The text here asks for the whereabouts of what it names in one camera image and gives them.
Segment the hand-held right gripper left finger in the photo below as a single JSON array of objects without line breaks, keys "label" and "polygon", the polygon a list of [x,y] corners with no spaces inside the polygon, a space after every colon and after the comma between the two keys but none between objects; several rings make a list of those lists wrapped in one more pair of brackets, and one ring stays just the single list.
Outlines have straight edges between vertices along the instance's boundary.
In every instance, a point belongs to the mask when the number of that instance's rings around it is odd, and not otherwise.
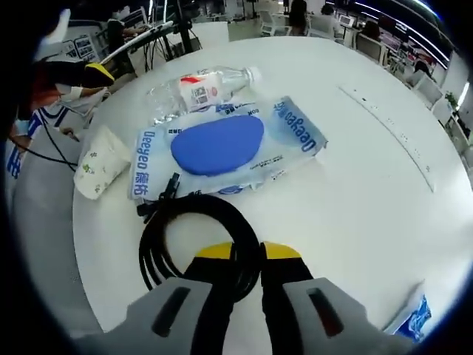
[{"label": "hand-held right gripper left finger", "polygon": [[221,354],[233,308],[231,264],[198,253],[184,277],[171,277],[130,304],[111,331],[74,341],[79,354]]}]

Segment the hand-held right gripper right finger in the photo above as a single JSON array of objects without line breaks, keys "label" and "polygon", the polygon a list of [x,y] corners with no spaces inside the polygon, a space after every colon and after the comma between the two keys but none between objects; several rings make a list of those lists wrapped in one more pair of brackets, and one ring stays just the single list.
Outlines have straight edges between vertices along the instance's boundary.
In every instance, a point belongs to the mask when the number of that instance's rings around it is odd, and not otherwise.
[{"label": "hand-held right gripper right finger", "polygon": [[412,340],[389,335],[366,308],[325,277],[315,278],[300,253],[263,242],[262,310],[273,354],[408,354]]}]

